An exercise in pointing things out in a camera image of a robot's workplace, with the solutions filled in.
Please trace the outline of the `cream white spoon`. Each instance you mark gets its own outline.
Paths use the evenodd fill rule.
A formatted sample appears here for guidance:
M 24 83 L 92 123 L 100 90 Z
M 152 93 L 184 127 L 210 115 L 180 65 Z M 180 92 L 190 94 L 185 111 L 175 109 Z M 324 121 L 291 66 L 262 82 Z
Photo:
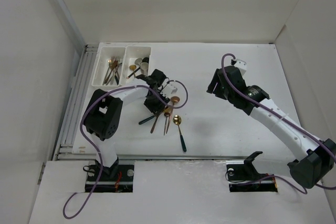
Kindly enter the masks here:
M 141 69 L 141 73 L 145 76 L 148 75 L 148 69 L 149 69 L 149 63 L 148 62 L 142 62 L 140 64 L 140 69 Z

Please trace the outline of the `black round spoon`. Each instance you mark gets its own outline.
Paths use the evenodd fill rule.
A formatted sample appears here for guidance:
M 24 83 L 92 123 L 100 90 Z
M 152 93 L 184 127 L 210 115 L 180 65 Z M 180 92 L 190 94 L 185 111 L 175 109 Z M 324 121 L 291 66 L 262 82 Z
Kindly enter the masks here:
M 142 58 L 142 62 L 149 62 L 149 57 Z M 136 65 L 136 67 L 137 69 L 135 70 L 135 73 L 140 70 L 140 65 L 139 66 Z

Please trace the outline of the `gold fork green handle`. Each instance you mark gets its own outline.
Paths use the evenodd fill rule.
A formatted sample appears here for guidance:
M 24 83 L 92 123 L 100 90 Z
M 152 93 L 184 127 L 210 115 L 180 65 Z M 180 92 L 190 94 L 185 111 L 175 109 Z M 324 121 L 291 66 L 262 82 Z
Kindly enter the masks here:
M 110 79 L 110 84 L 116 83 L 117 85 L 119 84 L 119 67 L 122 65 L 122 63 L 118 63 L 117 66 L 113 69 L 113 74 Z

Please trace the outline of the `silver fork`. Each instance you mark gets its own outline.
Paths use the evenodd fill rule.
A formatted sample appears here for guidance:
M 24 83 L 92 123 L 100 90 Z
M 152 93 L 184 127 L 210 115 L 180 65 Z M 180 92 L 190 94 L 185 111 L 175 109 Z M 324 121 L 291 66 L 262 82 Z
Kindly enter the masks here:
M 111 64 L 108 65 L 105 77 L 103 79 L 103 83 L 102 83 L 103 85 L 105 85 L 105 83 L 107 82 L 108 77 L 110 76 L 110 73 L 111 73 Z

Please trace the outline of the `copper fork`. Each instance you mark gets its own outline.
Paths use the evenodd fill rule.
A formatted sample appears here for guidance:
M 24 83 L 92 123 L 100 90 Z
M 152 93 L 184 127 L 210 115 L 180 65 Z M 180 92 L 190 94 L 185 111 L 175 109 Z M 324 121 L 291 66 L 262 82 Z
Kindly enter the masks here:
M 104 77 L 103 80 L 103 85 L 107 85 L 108 80 L 110 79 L 111 75 L 112 75 L 112 71 L 114 70 L 114 68 L 118 65 L 118 59 L 117 57 L 111 57 L 110 60 L 108 60 L 108 69 L 106 72 L 106 75 Z

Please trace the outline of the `silver spoon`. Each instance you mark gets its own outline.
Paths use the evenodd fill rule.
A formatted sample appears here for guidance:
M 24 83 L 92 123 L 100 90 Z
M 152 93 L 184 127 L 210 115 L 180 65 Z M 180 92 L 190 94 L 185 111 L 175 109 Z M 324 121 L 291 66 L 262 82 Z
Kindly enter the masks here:
M 142 58 L 138 58 L 135 60 L 134 64 L 139 66 L 142 63 Z

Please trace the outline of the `black fork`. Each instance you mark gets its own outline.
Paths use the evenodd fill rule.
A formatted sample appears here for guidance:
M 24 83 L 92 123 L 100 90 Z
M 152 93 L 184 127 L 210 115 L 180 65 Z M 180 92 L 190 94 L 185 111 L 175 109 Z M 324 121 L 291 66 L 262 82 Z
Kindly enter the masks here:
M 116 84 L 119 85 L 120 83 L 120 74 L 119 74 L 119 69 L 122 66 L 122 63 L 119 63 L 114 74 L 114 80 L 116 81 Z

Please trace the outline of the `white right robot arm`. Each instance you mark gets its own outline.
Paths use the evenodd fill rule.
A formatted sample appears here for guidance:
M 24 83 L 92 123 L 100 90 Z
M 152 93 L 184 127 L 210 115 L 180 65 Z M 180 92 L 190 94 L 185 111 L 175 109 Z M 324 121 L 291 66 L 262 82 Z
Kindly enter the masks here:
M 289 173 L 300 186 L 311 189 L 333 169 L 335 142 L 322 141 L 305 131 L 280 110 L 266 91 L 256 85 L 247 86 L 237 67 L 216 69 L 207 92 L 244 111 L 290 149 L 295 160 L 288 163 Z

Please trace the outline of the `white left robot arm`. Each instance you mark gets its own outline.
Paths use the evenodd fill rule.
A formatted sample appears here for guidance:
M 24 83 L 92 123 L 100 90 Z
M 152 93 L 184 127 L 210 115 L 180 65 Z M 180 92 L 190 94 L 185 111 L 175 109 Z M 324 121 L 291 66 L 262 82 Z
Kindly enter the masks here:
M 155 69 L 150 76 L 137 76 L 128 86 L 111 91 L 94 91 L 80 123 L 84 129 L 100 142 L 110 139 L 117 131 L 122 108 L 138 99 L 144 99 L 144 106 L 154 115 L 163 112 L 170 102 L 163 93 L 163 82 L 167 76 Z

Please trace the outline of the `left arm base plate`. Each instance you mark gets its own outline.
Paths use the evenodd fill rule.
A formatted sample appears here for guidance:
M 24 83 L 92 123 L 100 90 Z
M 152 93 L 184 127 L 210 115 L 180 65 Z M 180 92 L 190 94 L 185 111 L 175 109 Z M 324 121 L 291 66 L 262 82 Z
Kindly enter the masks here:
M 94 193 L 132 193 L 134 179 L 134 164 L 119 164 L 116 171 L 111 175 L 103 172 L 98 183 L 93 190 Z M 98 178 L 99 167 L 96 164 L 90 164 L 83 167 L 87 173 L 85 192 L 89 193 Z

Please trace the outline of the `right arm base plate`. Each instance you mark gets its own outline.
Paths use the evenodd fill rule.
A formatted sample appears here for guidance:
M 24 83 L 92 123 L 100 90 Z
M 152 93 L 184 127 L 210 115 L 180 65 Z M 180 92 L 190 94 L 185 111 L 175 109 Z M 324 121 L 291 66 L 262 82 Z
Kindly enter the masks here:
M 230 193 L 278 192 L 273 177 L 258 181 L 268 176 L 257 172 L 253 165 L 253 161 L 260 154 L 261 151 L 256 151 L 245 159 L 226 162 L 225 178 L 229 182 Z

